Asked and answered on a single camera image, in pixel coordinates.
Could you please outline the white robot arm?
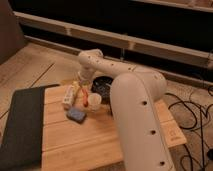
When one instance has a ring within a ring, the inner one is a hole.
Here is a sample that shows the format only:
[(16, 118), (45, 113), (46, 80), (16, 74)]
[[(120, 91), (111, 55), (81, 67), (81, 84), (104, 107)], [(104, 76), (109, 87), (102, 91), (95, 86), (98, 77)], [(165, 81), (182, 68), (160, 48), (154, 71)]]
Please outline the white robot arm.
[(113, 78), (110, 103), (126, 171), (176, 171), (154, 103), (166, 91), (165, 77), (147, 67), (111, 61), (99, 49), (77, 56), (82, 81), (100, 71)]

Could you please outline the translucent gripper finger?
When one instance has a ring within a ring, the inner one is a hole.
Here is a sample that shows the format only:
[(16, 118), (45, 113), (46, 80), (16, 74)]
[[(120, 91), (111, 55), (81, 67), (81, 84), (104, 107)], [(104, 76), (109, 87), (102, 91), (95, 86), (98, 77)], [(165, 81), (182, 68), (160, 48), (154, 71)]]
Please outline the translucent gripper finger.
[(90, 92), (90, 87), (89, 87), (88, 85), (84, 85), (83, 88), (86, 89), (86, 91), (87, 91), (87, 93), (88, 93), (88, 97), (89, 97), (89, 95), (90, 95), (90, 93), (91, 93), (91, 92)]
[(73, 105), (74, 105), (75, 100), (78, 96), (78, 93), (82, 87), (80, 86), (79, 82), (77, 82), (77, 81), (74, 81), (72, 85), (73, 85)]

